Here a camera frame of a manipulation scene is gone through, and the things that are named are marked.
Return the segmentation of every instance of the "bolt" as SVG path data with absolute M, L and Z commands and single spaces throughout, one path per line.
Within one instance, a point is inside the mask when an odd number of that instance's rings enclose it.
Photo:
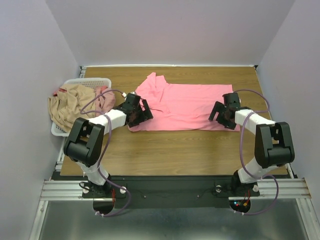
M 125 193 L 126 193 L 126 190 L 124 190 L 124 189 L 126 189 L 126 187 L 123 186 L 122 188 L 120 188 L 120 193 L 121 193 L 121 194 L 125 194 Z
M 87 193 L 89 193 L 89 190 L 88 189 L 82 189 L 82 192 L 83 192 L 83 194 L 87 194 Z
M 219 194 L 222 191 L 222 187 L 220 185 L 215 186 L 215 191 Z
M 259 187 L 258 187 L 258 185 L 254 185 L 253 186 L 253 188 L 252 188 L 252 190 L 254 191 L 254 192 L 259 192 Z

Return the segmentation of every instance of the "cable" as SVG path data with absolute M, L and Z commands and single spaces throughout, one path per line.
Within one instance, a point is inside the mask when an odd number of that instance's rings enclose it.
M 240 155 L 240 161 L 241 161 L 242 168 L 250 177 L 259 180 L 260 177 L 252 175 L 246 168 L 246 165 L 245 165 L 245 162 L 244 162 L 244 156 L 243 156 L 244 135 L 245 135 L 246 123 L 249 120 L 250 116 L 255 114 L 255 113 L 267 113 L 267 112 L 269 112 L 270 111 L 270 103 L 268 102 L 268 100 L 261 93 L 255 91 L 255 90 L 240 89 L 240 90 L 234 91 L 234 93 L 241 92 L 241 91 L 247 91 L 247 92 L 252 92 L 252 93 L 258 94 L 260 97 L 262 97 L 264 99 L 264 101 L 266 103 L 266 106 L 267 106 L 267 110 L 257 110 L 257 111 L 254 111 L 254 112 L 250 112 L 246 116 L 246 118 L 244 119 L 243 125 L 242 125 L 241 135 L 240 135 L 239 155 Z M 240 214 L 243 214 L 243 215 L 253 216 L 253 215 L 258 215 L 258 214 L 265 213 L 266 211 L 271 209 L 273 206 L 275 206 L 275 204 L 277 202 L 277 199 L 278 199 L 278 196 L 279 196 L 279 183 L 278 183 L 277 179 L 273 175 L 266 174 L 266 175 L 262 176 L 262 179 L 264 179 L 265 177 L 273 178 L 273 180 L 275 182 L 275 185 L 276 185 L 276 193 L 275 193 L 275 197 L 274 197 L 274 200 L 272 201 L 272 203 L 267 208 L 265 208 L 265 209 L 263 209 L 261 211 L 257 211 L 257 212 L 253 212 L 253 213 L 248 213 L 248 212 L 247 213 L 237 212 L 237 213 L 240 213 Z
M 112 189 L 111 193 L 112 193 L 112 207 L 114 208 L 116 203 L 116 191 L 114 188 Z
M 84 190 L 90 191 L 90 188 L 85 186 L 85 182 L 84 181 L 79 182 L 79 187 L 84 189 Z
M 243 204 L 243 206 L 247 206 L 248 203 L 250 201 L 250 190 L 248 189 L 248 199 L 246 200 L 246 202 Z
M 101 176 L 108 184 L 110 184 L 110 185 L 112 185 L 112 186 L 114 186 L 114 187 L 116 187 L 116 188 L 118 188 L 118 189 L 122 189 L 122 190 L 124 190 L 124 191 L 128 194 L 128 201 L 126 202 L 126 204 L 125 204 L 120 210 L 118 210 L 118 211 L 116 211 L 116 212 L 113 212 L 113 213 L 108 213 L 108 214 L 103 214 L 103 213 L 100 213 L 100 212 L 98 212 L 98 211 L 95 212 L 96 215 L 102 216 L 102 217 L 104 217 L 104 218 L 105 218 L 105 217 L 112 217 L 112 216 L 118 215 L 118 214 L 120 214 L 121 212 L 123 212 L 123 211 L 127 208 L 127 206 L 131 203 L 131 198 L 132 198 L 131 193 L 129 192 L 128 189 L 126 189 L 126 188 L 124 188 L 124 187 L 122 187 L 122 186 L 119 186 L 119 185 L 115 184 L 114 182 L 110 181 L 110 180 L 108 179 L 108 177 L 104 176 L 104 174 L 103 174 L 103 173 L 101 172 L 101 170 L 100 170 L 102 158 L 103 158 L 103 156 L 105 155 L 106 150 L 107 150 L 107 148 L 108 148 L 108 146 L 109 146 L 109 144 L 110 144 L 110 141 L 111 141 L 112 126 L 111 126 L 111 119 L 110 119 L 110 117 L 109 117 L 108 115 L 106 115 L 105 113 L 103 113 L 102 111 L 98 111 L 98 110 L 91 110 L 91 111 L 86 111 L 86 112 L 84 112 L 84 109 L 85 109 L 86 107 L 88 107 L 91 103 L 93 103 L 97 98 L 101 97 L 102 95 L 104 95 L 104 94 L 106 94 L 106 93 L 108 93 L 108 92 L 119 92 L 119 93 L 122 94 L 122 96 L 125 96 L 125 93 L 124 93 L 123 91 L 120 91 L 120 90 L 117 90 L 117 89 L 107 89 L 107 90 L 103 91 L 102 93 L 100 93 L 99 95 L 97 95 L 94 99 L 92 99 L 91 101 L 89 101 L 89 102 L 80 110 L 80 113 L 81 113 L 81 114 L 99 113 L 99 114 L 103 115 L 104 117 L 106 117 L 106 119 L 108 120 L 108 127 L 109 127 L 108 140 L 107 140 L 107 142 L 106 142 L 106 144 L 105 144 L 105 147 L 104 147 L 104 149 L 103 149 L 103 151 L 102 151 L 102 153 L 101 153 L 101 155 L 100 155 L 100 158 L 98 159 L 97 169 L 96 169 L 95 171 L 98 171 L 98 173 L 100 174 L 100 176 Z
M 247 193 L 244 194 L 244 199 L 241 201 L 241 203 L 243 203 L 246 200 L 246 197 L 247 197 Z M 250 190 L 248 189 L 248 199 L 245 203 L 248 203 L 249 199 L 250 199 Z

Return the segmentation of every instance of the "screw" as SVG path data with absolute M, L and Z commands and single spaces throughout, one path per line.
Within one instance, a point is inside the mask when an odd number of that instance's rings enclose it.
M 123 186 L 122 188 L 120 188 L 120 193 L 121 194 L 125 194 L 126 193 L 126 190 L 124 189 L 127 189 L 125 186 Z
M 252 190 L 254 191 L 254 192 L 259 192 L 259 187 L 258 187 L 258 185 L 254 185 L 253 186 L 253 188 L 252 188 Z
M 220 185 L 215 186 L 215 191 L 219 194 L 222 191 L 222 187 Z

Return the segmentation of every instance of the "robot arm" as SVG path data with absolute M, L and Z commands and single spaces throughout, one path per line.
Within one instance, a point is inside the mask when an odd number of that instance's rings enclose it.
M 237 93 L 223 95 L 224 104 L 216 102 L 209 120 L 216 121 L 225 128 L 235 129 L 236 125 L 243 126 L 245 119 L 250 115 L 245 128 L 255 135 L 254 158 L 245 166 L 251 175 L 261 178 L 268 172 L 295 158 L 295 151 L 291 138 L 290 127 L 286 122 L 275 122 L 266 119 L 247 107 L 241 107 Z M 243 168 L 234 173 L 238 184 L 256 182 Z
M 140 105 L 141 97 L 128 93 L 125 102 L 110 110 L 104 115 L 90 119 L 77 118 L 72 126 L 69 137 L 63 148 L 66 156 L 76 162 L 86 173 L 92 187 L 100 188 L 101 192 L 108 192 L 110 187 L 106 180 L 98 172 L 110 178 L 110 174 L 100 165 L 101 150 L 104 135 L 111 130 L 127 125 L 133 127 L 152 119 L 153 115 L 148 103 L 142 99 L 143 108 Z

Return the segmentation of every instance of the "beige cloth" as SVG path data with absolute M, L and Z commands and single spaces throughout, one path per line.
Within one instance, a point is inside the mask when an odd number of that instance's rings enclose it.
M 80 110 L 96 97 L 93 88 L 81 84 L 64 84 L 60 89 L 66 92 L 57 91 L 57 96 L 48 98 L 48 110 L 51 120 L 69 133 L 79 117 L 84 119 L 94 118 L 95 113 L 80 114 Z M 92 102 L 85 108 L 85 112 L 95 110 L 95 103 Z

